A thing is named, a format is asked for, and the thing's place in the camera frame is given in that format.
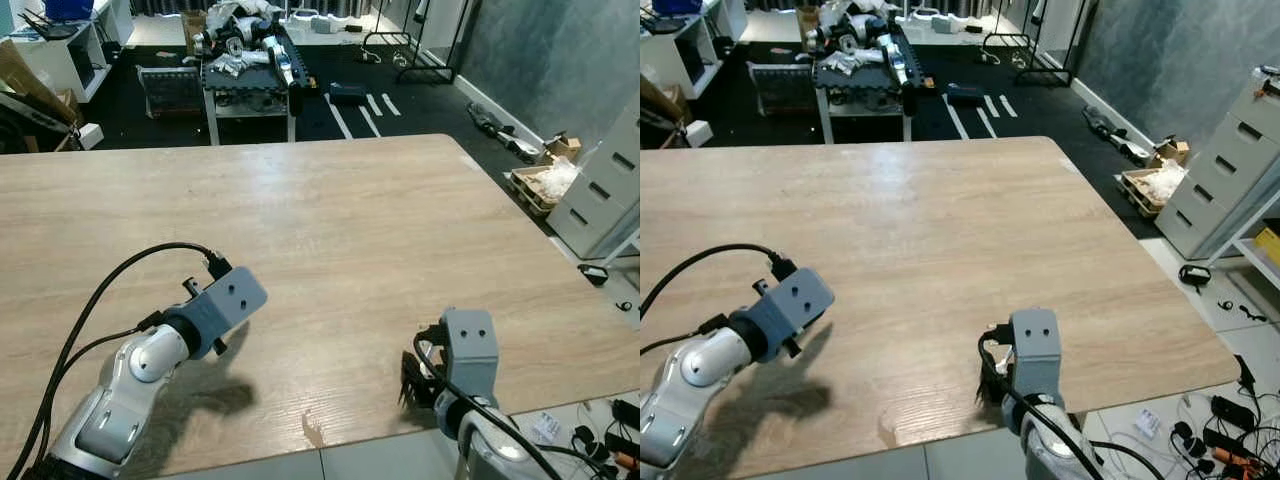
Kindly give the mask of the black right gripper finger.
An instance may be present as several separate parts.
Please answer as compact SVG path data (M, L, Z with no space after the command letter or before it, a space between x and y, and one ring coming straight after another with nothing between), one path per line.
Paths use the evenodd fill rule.
M1012 352L1006 352L1001 358L996 358L991 352L979 352L980 383L977 389L977 399L984 407L1000 406L1007 394L1007 387L1012 384Z
M416 410L433 410L442 384L417 355L401 353L399 402Z

